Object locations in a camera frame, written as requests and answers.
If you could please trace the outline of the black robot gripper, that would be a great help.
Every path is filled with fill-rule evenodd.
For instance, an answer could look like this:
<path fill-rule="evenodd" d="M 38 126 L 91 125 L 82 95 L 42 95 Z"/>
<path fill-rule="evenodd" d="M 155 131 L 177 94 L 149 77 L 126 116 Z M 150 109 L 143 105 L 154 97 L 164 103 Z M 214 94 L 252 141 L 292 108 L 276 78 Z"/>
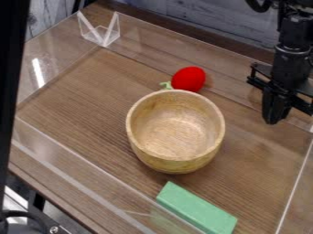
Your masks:
<path fill-rule="evenodd" d="M 313 115 L 311 49 L 276 46 L 273 65 L 253 63 L 248 84 L 263 91 L 263 117 L 268 124 L 287 118 L 292 108 Z"/>

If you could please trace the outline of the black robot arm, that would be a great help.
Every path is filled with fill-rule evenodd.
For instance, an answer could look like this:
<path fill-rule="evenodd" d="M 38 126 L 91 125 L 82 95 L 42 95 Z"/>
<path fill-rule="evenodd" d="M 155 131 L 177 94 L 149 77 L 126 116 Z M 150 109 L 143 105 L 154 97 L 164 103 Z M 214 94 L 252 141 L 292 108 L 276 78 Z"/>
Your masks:
<path fill-rule="evenodd" d="M 245 0 L 257 13 L 277 4 L 279 43 L 273 65 L 253 63 L 248 83 L 263 93 L 268 124 L 284 120 L 292 108 L 313 115 L 313 0 Z"/>

